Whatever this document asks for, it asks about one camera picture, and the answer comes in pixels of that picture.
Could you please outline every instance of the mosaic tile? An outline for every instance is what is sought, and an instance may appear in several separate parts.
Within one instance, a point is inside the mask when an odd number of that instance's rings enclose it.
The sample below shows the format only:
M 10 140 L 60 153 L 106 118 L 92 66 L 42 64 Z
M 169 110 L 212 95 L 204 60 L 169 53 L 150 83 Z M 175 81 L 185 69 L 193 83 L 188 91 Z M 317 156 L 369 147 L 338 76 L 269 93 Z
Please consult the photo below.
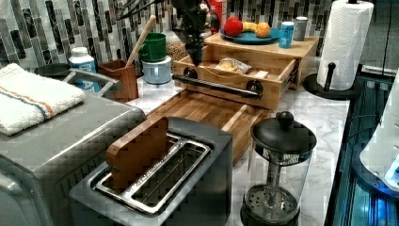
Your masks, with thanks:
M 12 11 L 0 19 L 0 66 L 14 60 L 42 65 L 67 60 L 73 47 L 87 47 L 97 63 L 127 58 L 150 14 L 153 31 L 171 30 L 176 9 L 170 0 L 116 21 L 125 0 L 4 0 Z M 308 16 L 307 35 L 324 37 L 332 0 L 227 0 L 224 17 L 237 16 L 280 28 L 282 21 Z M 28 54 L 35 59 L 24 59 Z
M 24 15 L 23 15 L 23 11 L 21 9 L 20 1 L 19 0 L 11 1 L 11 7 L 12 7 L 13 15 L 17 19 L 16 21 L 17 21 L 18 29 L 20 30 L 19 36 L 23 43 L 23 47 L 30 48 L 30 47 L 32 47 L 32 43 L 30 42 L 26 23 L 24 22 Z

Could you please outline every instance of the french press lid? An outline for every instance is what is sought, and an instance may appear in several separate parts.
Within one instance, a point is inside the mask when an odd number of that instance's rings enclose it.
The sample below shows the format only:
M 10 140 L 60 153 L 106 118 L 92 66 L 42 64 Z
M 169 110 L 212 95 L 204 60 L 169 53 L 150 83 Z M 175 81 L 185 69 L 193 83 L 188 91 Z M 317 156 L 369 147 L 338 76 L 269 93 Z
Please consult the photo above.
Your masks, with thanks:
M 308 153 L 317 143 L 314 133 L 295 121 L 289 111 L 277 113 L 276 118 L 258 122 L 253 126 L 251 134 L 258 145 L 276 153 Z

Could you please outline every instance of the paper towel holder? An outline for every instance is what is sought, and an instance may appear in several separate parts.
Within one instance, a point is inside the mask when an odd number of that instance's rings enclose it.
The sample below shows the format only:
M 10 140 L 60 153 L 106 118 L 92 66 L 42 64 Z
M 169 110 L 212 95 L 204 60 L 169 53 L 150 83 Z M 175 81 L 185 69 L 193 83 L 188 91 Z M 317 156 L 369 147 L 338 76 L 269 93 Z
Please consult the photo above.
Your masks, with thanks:
M 347 90 L 334 90 L 329 88 L 335 67 L 336 65 L 333 62 L 328 64 L 327 79 L 324 87 L 317 83 L 317 73 L 308 75 L 303 81 L 305 90 L 316 96 L 337 101 L 345 101 L 359 97 L 361 94 L 361 85 L 357 79 L 353 82 L 352 87 Z

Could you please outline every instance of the blue plate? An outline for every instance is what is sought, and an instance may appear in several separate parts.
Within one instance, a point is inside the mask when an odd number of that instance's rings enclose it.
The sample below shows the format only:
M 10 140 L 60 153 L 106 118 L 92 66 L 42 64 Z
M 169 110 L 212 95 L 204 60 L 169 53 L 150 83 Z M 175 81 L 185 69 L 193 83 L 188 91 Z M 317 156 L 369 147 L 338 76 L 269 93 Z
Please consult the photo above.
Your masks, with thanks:
M 234 38 L 226 35 L 223 28 L 220 29 L 220 35 L 227 40 L 232 40 L 242 44 L 268 44 L 279 39 L 279 30 L 272 27 L 269 36 L 263 39 L 256 37 L 255 32 L 252 31 L 243 32 L 240 36 Z

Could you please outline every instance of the folded dish towel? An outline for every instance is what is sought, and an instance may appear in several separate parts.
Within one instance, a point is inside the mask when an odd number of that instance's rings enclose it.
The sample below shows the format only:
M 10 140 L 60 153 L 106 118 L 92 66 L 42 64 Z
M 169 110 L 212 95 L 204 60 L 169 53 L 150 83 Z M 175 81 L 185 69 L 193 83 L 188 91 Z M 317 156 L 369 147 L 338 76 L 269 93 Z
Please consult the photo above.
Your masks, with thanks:
M 0 132 L 11 136 L 84 100 L 79 88 L 9 64 L 0 70 Z

